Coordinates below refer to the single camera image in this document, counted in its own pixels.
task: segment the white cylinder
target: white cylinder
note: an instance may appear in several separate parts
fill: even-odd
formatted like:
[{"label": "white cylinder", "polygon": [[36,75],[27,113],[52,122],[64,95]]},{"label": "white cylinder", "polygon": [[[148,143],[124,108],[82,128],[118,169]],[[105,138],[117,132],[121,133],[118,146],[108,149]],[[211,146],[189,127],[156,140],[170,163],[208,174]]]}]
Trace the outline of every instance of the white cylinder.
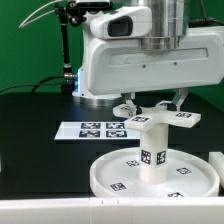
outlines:
[{"label": "white cylinder", "polygon": [[166,180],[168,124],[157,124],[140,137],[140,179],[159,184]]}]

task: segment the green wall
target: green wall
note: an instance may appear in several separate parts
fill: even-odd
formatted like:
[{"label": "green wall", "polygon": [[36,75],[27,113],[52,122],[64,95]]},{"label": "green wall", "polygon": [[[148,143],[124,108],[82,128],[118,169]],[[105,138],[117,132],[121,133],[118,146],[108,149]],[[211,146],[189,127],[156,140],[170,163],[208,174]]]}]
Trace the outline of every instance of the green wall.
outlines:
[{"label": "green wall", "polygon": [[[32,25],[19,29],[19,24],[47,0],[0,1],[0,89],[11,85],[36,83],[62,74],[62,46],[58,18],[52,14]],[[224,21],[224,1],[204,0],[207,15]],[[197,0],[192,0],[192,17],[200,17]],[[69,28],[71,61],[75,69],[81,65],[82,31]],[[57,91],[59,87],[41,87]],[[192,88],[205,99],[224,110],[224,84]]]}]

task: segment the black tabletop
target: black tabletop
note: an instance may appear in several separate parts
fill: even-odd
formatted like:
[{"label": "black tabletop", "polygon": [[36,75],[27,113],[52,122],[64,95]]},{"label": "black tabletop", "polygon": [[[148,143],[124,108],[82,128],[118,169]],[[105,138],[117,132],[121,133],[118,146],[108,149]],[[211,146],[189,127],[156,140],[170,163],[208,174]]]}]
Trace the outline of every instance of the black tabletop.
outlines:
[{"label": "black tabletop", "polygon": [[[137,94],[140,106],[171,100],[173,94]],[[224,152],[224,113],[190,94],[183,111],[202,114],[191,129],[170,127],[169,147],[207,160]],[[12,93],[0,97],[0,199],[92,196],[89,168],[101,155],[135,147],[139,140],[55,141],[62,121],[122,121],[112,107],[92,107],[59,93]]]}]

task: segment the circular base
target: circular base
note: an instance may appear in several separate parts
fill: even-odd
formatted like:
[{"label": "circular base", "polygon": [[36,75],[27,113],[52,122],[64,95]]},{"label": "circular base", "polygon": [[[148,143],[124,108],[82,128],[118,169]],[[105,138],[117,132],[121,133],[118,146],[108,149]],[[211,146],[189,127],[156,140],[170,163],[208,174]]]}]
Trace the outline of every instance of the circular base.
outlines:
[{"label": "circular base", "polygon": [[123,98],[121,96],[117,96],[114,98],[88,98],[84,96],[76,96],[73,94],[73,97],[76,103],[81,103],[90,106],[114,106],[123,102]]},{"label": "circular base", "polygon": [[97,197],[217,196],[219,176],[212,166],[190,154],[167,151],[167,178],[161,184],[140,180],[140,148],[108,153],[90,169],[90,186]]}]

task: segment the white round tray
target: white round tray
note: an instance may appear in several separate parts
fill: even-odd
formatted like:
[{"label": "white round tray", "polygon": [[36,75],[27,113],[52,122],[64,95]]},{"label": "white round tray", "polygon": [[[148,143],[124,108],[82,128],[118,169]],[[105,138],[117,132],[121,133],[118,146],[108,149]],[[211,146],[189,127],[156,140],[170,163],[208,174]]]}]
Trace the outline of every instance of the white round tray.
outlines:
[{"label": "white round tray", "polygon": [[168,149],[167,178],[148,184],[139,178],[140,148],[108,153],[90,168],[90,186],[97,197],[201,197],[217,196],[219,176],[204,160]]}]

